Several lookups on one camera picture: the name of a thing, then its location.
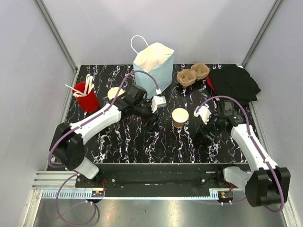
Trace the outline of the single black cup lid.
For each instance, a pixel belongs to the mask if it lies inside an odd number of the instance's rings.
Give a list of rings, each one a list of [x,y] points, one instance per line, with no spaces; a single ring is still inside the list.
[[[194,141],[200,147],[207,147],[212,143],[212,141],[201,132],[195,135]]]

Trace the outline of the stack of pulp cup carriers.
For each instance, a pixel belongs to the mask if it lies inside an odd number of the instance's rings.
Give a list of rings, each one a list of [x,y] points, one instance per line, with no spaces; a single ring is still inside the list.
[[[183,87],[194,84],[197,80],[205,79],[209,75],[210,69],[204,63],[196,63],[190,69],[185,69],[177,74],[177,81]]]

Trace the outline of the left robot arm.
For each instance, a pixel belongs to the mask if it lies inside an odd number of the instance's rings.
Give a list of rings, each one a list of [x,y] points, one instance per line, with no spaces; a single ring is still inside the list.
[[[119,122],[123,116],[139,116],[145,127],[152,126],[157,120],[156,111],[166,106],[166,99],[158,89],[150,100],[145,99],[147,92],[133,85],[126,93],[116,93],[109,104],[86,119],[57,126],[50,145],[50,157],[55,157],[61,166],[86,177],[91,187],[102,183],[99,168],[88,158],[85,144],[108,126]]]

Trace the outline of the single brown paper cup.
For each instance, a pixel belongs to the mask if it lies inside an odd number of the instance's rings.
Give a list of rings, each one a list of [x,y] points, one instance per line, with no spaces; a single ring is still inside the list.
[[[177,128],[181,128],[185,125],[186,121],[189,119],[189,113],[184,108],[176,108],[172,112],[173,124]]]

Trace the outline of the stack of paper cups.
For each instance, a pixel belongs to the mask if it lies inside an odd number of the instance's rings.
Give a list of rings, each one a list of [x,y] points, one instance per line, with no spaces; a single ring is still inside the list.
[[[117,94],[117,96],[120,96],[125,92],[122,88],[119,91],[118,90],[119,90],[119,87],[111,88],[107,93],[108,99],[112,100],[116,96],[116,94]]]

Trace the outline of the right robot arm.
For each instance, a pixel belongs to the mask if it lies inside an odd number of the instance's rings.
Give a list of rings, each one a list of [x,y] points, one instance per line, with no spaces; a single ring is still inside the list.
[[[221,167],[215,175],[215,182],[219,187],[232,184],[245,193],[250,206],[264,206],[278,204],[276,210],[281,212],[288,198],[291,174],[286,167],[278,164],[268,155],[258,141],[249,123],[246,110],[234,98],[216,96],[219,99],[219,113],[213,117],[205,106],[210,99],[199,105],[194,116],[200,117],[203,125],[212,131],[227,131],[239,145],[243,152],[250,172],[241,170],[238,166]]]

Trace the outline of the light blue paper bag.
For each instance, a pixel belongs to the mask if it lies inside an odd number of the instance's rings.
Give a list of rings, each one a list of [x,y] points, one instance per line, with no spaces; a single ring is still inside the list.
[[[136,53],[133,61],[135,83],[144,88],[147,98],[151,99],[157,95],[157,89],[164,91],[172,83],[174,50],[156,42],[146,43],[145,49],[137,51],[133,47],[135,37],[143,38],[141,35],[134,35],[130,41],[130,46]]]

